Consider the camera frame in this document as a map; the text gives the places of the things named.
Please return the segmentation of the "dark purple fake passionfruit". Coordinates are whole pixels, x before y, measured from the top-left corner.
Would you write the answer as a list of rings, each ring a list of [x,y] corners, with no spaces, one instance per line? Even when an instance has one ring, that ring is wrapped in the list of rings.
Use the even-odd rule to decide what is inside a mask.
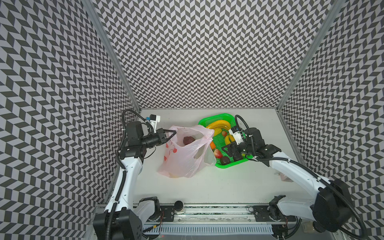
[[[193,143],[195,140],[196,139],[194,137],[192,137],[192,136],[186,136],[186,137],[183,138],[183,144],[185,146],[187,146],[187,145]]]

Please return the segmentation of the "small orange fake tangerine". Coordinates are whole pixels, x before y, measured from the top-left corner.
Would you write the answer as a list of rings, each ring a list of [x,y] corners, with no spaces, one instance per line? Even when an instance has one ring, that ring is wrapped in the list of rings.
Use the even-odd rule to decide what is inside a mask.
[[[216,145],[213,141],[210,143],[210,147],[211,147],[211,150],[213,151],[216,149]]]

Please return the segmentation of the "pink plastic bag peach print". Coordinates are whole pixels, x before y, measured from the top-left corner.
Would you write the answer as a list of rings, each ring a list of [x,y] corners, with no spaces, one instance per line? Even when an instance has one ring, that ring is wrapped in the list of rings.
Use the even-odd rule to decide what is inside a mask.
[[[169,178],[191,178],[207,166],[217,162],[210,143],[213,141],[214,130],[201,125],[193,127],[172,126],[176,135],[166,143],[164,161],[158,173]],[[192,136],[196,140],[185,146],[183,138]]]

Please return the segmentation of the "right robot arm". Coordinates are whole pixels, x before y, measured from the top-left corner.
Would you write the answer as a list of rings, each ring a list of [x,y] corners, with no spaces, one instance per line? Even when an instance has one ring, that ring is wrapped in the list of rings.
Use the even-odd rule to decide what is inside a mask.
[[[368,231],[356,211],[346,183],[330,180],[292,160],[280,148],[267,145],[256,128],[243,130],[235,126],[229,130],[228,142],[222,150],[234,160],[247,159],[265,164],[301,186],[309,199],[275,196],[267,208],[271,220],[277,222],[293,216],[314,223],[317,231],[341,231],[351,238],[365,240]]]

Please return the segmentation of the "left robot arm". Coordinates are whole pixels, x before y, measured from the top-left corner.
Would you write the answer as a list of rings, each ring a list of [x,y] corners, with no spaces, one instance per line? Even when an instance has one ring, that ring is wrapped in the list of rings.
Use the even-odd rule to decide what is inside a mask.
[[[166,144],[176,133],[175,130],[155,131],[149,125],[149,132],[145,135],[141,122],[125,125],[117,151],[120,170],[116,185],[105,210],[97,214],[93,221],[99,240],[140,240],[144,235],[143,225],[148,220],[157,222],[162,219],[158,198],[144,198],[134,206],[134,191],[147,150]]]

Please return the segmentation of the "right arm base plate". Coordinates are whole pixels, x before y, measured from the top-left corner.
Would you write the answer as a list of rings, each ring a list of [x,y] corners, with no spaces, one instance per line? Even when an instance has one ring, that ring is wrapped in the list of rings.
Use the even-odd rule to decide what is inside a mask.
[[[280,200],[286,195],[275,196],[267,205],[254,205],[249,212],[254,215],[256,222],[293,223],[298,220],[295,216],[286,216],[278,208]]]

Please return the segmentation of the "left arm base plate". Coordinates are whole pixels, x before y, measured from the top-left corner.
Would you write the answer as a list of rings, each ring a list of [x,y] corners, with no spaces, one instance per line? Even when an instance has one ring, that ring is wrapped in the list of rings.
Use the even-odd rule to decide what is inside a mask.
[[[139,201],[139,218],[143,223],[173,222],[175,206],[161,204],[158,197],[143,198]]]

